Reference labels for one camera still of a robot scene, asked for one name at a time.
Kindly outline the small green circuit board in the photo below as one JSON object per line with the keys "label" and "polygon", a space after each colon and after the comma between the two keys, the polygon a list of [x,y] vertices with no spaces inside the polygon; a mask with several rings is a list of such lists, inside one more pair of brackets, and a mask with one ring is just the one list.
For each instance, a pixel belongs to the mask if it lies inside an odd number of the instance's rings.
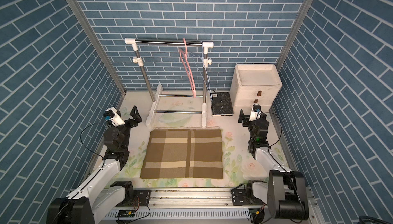
{"label": "small green circuit board", "polygon": [[119,210],[115,218],[134,218],[136,210]]}

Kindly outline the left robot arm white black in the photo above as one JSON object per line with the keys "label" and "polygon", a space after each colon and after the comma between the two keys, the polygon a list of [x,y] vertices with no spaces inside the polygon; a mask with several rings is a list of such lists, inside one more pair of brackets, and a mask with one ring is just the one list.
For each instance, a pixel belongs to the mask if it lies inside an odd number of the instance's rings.
{"label": "left robot arm white black", "polygon": [[130,154],[130,131],[142,118],[136,106],[127,120],[123,120],[114,107],[107,109],[103,116],[109,127],[103,134],[106,151],[101,166],[66,197],[57,198],[50,204],[48,224],[97,224],[118,204],[139,205],[130,181],[117,181],[107,192],[102,190],[126,165]]}

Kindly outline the brown plaid scarf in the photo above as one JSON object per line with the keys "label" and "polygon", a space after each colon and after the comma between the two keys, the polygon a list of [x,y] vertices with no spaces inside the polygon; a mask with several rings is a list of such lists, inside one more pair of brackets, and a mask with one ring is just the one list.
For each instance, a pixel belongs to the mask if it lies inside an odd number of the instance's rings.
{"label": "brown plaid scarf", "polygon": [[140,178],[222,179],[222,131],[220,129],[151,131]]}

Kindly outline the metal clothes rack white joints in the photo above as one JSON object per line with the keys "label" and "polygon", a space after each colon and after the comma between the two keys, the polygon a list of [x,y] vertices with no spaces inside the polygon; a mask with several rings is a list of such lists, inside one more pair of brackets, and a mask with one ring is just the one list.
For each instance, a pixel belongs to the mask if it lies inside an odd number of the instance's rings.
{"label": "metal clothes rack white joints", "polygon": [[[203,74],[206,77],[208,67],[212,63],[208,53],[214,48],[214,43],[210,41],[186,42],[188,62],[195,82],[195,98],[203,99],[201,110],[189,110],[187,113],[200,114],[201,128],[207,128],[207,103],[210,103],[210,98],[206,85],[191,58],[191,52],[203,57]],[[188,77],[180,61],[179,49],[184,49],[183,40],[126,38],[124,43],[126,48],[134,53],[132,62],[136,64],[138,72],[138,79],[133,81],[136,84],[134,90],[147,89],[152,101],[145,121],[145,125],[151,128],[156,114],[174,113],[173,110],[157,109],[160,98],[165,97],[165,92],[182,92],[182,97],[193,98]]]}

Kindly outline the white drawer cabinet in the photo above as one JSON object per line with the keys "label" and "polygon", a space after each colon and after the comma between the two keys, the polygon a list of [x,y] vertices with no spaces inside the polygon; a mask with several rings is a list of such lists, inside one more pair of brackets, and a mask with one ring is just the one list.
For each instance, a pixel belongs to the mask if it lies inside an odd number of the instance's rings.
{"label": "white drawer cabinet", "polygon": [[274,64],[237,64],[233,73],[230,98],[235,114],[249,113],[254,104],[268,112],[282,87]]}

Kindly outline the black digital scale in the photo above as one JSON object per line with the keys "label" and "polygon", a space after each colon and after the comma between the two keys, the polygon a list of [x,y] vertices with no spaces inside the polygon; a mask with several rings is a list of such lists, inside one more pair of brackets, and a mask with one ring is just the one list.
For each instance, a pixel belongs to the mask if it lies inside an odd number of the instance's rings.
{"label": "black digital scale", "polygon": [[233,106],[229,92],[213,92],[211,101],[213,116],[233,116]]}

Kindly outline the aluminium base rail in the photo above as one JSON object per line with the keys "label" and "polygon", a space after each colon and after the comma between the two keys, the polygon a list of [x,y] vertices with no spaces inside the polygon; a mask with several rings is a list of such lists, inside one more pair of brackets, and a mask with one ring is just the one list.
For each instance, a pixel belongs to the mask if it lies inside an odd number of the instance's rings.
{"label": "aluminium base rail", "polygon": [[209,216],[214,209],[218,209],[220,215],[225,214],[226,209],[256,209],[264,207],[271,218],[278,219],[278,210],[269,207],[274,198],[280,195],[276,190],[270,190],[265,182],[250,181],[237,187],[213,187],[213,188],[137,188],[134,189],[131,182],[114,182],[106,190],[95,190],[94,187],[86,189],[77,188],[67,197],[78,199],[86,197],[92,204],[92,210],[97,210],[101,217],[112,211],[114,207],[130,209],[131,207],[149,207],[151,209],[189,209],[186,216],[192,217],[202,211]]}

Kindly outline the blue wire clothes hanger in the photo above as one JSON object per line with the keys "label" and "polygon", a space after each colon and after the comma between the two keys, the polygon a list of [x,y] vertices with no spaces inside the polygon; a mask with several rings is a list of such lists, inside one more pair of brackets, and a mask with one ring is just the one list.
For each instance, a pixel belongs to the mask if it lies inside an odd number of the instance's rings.
{"label": "blue wire clothes hanger", "polygon": [[191,52],[191,58],[195,64],[195,67],[197,68],[197,71],[200,73],[204,84],[206,85],[207,93],[209,95],[210,100],[212,101],[210,80],[209,80],[208,75],[206,77],[204,77],[204,74],[203,74],[203,57],[199,54],[194,54],[193,52]]}

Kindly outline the floral table mat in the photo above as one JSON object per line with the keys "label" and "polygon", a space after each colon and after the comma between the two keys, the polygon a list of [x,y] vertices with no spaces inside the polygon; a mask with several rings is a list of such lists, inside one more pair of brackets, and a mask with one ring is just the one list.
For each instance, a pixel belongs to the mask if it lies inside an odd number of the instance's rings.
{"label": "floral table mat", "polygon": [[131,181],[136,188],[172,188],[172,187],[235,187],[249,180],[266,181],[269,176],[265,170],[248,152],[249,132],[238,122],[239,111],[233,116],[212,116],[211,105],[207,103],[207,128],[219,128],[223,141],[223,178],[175,178],[149,179],[140,178],[143,160],[151,129],[201,128],[201,115],[188,114],[189,110],[201,110],[202,98],[182,97],[182,92],[165,92],[165,97],[159,100],[158,110],[173,110],[174,113],[156,114],[152,127],[141,122],[131,130],[129,143],[129,158],[125,167],[112,179],[115,181]]}

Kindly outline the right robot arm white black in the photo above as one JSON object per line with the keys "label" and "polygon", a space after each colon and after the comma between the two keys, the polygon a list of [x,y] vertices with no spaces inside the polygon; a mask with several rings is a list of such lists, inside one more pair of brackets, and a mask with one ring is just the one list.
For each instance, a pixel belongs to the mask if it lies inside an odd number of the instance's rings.
{"label": "right robot arm white black", "polygon": [[240,111],[238,122],[248,128],[248,151],[269,172],[269,179],[267,182],[250,180],[231,189],[233,205],[260,206],[251,216],[254,224],[265,221],[264,210],[269,211],[272,219],[288,219],[296,224],[307,221],[310,211],[305,178],[301,172],[279,162],[271,151],[266,113],[255,104],[249,115]]}

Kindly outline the pink clothes hanger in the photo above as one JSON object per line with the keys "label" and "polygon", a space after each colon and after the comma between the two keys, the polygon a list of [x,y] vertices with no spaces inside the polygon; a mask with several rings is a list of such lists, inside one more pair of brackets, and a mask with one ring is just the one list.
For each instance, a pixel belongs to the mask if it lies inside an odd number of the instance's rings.
{"label": "pink clothes hanger", "polygon": [[186,42],[185,38],[183,38],[183,44],[184,44],[184,49],[179,49],[180,61],[183,63],[186,75],[187,75],[189,83],[190,83],[192,96],[193,96],[193,98],[195,98],[196,97],[195,82],[194,82],[193,74],[192,74],[192,71],[190,68],[190,64],[188,62],[188,48],[187,48],[187,42]]}

